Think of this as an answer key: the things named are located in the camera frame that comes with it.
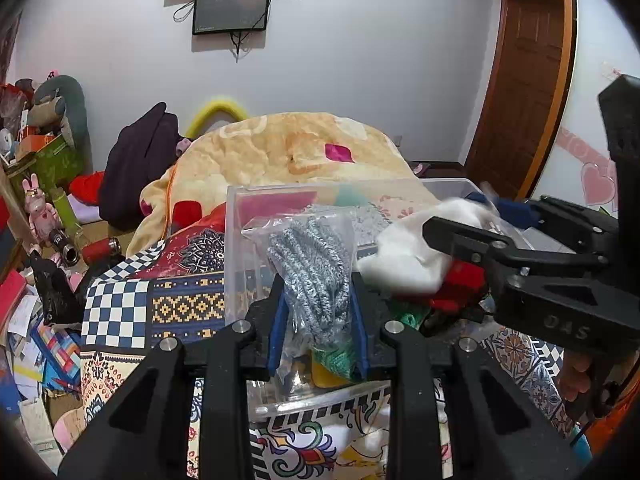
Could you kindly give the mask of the person's right hand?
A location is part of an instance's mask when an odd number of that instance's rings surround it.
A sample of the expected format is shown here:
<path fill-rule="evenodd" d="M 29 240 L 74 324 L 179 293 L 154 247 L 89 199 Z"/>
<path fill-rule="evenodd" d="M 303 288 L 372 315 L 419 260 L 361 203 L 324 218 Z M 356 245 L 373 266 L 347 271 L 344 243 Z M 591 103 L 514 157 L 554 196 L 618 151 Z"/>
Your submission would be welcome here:
<path fill-rule="evenodd" d="M 589 392 L 591 389 L 591 380 L 588 375 L 590 365 L 590 356 L 564 350 L 563 364 L 558 375 L 558 390 L 564 401 L 574 402 L 580 394 Z"/>

